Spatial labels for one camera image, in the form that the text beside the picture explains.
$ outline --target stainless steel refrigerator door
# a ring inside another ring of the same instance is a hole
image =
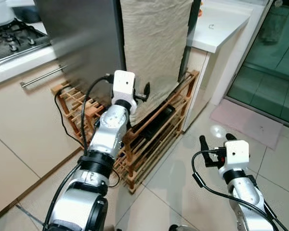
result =
[[[106,73],[125,70],[119,0],[35,0],[55,54],[72,86],[86,92]],[[90,96],[110,104],[111,86]]]

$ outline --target beige towel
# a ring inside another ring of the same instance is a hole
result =
[[[147,102],[131,115],[134,126],[156,109],[177,86],[192,0],[121,0],[128,71],[136,92],[150,82]]]

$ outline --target white appliance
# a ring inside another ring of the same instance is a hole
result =
[[[7,6],[5,0],[0,0],[0,26],[12,22],[14,18],[13,10]]]

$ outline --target white countertop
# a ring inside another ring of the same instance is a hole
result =
[[[203,13],[197,20],[195,34],[193,38],[192,35],[188,36],[187,44],[211,53],[216,53],[244,27],[251,14],[250,9],[217,2],[205,2],[201,9]]]
[[[42,22],[29,24],[35,29],[46,34],[45,27]],[[56,59],[52,46],[42,48],[27,55],[21,56],[7,63],[0,65],[0,83],[4,82],[16,75],[31,70],[37,66]]]

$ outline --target beige cabinet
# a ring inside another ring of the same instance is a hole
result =
[[[38,179],[0,140],[0,211]]]
[[[79,144],[65,135],[50,91],[64,81],[62,72],[26,89],[20,82],[31,81],[58,67],[57,62],[52,62],[0,84],[0,137],[39,177],[63,161]]]

